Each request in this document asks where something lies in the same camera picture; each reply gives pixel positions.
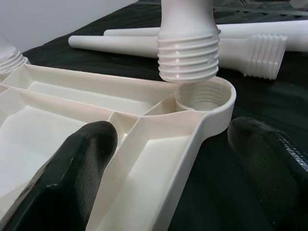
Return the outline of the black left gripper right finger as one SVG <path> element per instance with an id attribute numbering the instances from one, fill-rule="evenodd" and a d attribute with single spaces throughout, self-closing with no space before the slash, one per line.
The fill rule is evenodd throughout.
<path id="1" fill-rule="evenodd" d="M 308 231 L 308 153 L 283 131 L 237 117 L 228 142 L 276 231 Z"/>

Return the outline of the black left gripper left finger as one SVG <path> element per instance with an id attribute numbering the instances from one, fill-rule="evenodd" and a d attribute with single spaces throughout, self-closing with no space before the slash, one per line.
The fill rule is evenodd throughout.
<path id="1" fill-rule="evenodd" d="M 108 121 L 68 136 L 0 220 L 0 231 L 85 231 L 117 141 Z"/>

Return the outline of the white plastic children table top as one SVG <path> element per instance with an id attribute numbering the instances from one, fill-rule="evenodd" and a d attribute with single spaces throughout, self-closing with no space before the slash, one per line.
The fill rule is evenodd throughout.
<path id="1" fill-rule="evenodd" d="M 0 83 L 0 220 L 68 136 L 110 122 L 117 146 L 85 231 L 166 231 L 202 142 L 229 125 L 227 80 L 177 85 L 25 64 Z"/>

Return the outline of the white plastic table leg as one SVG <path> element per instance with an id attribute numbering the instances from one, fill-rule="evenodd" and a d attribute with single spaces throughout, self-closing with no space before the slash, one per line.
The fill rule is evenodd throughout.
<path id="1" fill-rule="evenodd" d="M 14 71 L 29 60 L 0 33 L 0 76 Z"/>
<path id="2" fill-rule="evenodd" d="M 213 0 L 161 0 L 157 35 L 159 75 L 168 82 L 198 82 L 218 72 L 219 30 Z"/>
<path id="3" fill-rule="evenodd" d="M 76 49 L 158 60 L 156 37 L 70 36 L 68 43 Z M 275 80 L 286 50 L 286 43 L 287 37 L 282 35 L 222 38 L 218 44 L 218 68 L 237 70 L 245 76 Z"/>
<path id="4" fill-rule="evenodd" d="M 308 20 L 217 25 L 222 38 L 240 39 L 254 35 L 287 36 L 286 50 L 308 53 Z M 104 36 L 157 36 L 159 27 L 108 29 Z"/>

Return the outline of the black cloth table cover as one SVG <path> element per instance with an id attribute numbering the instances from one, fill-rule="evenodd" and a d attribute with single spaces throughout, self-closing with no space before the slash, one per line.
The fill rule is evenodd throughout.
<path id="1" fill-rule="evenodd" d="M 72 49 L 70 35 L 103 35 L 107 29 L 156 27 L 160 4 L 133 3 L 77 31 L 24 52 L 34 65 L 158 80 L 149 58 Z M 233 116 L 251 117 L 285 132 L 308 153 L 308 53 L 286 52 L 275 81 L 220 69 L 237 90 Z M 276 231 L 263 213 L 236 158 L 227 131 L 207 139 L 190 172 L 169 231 Z"/>

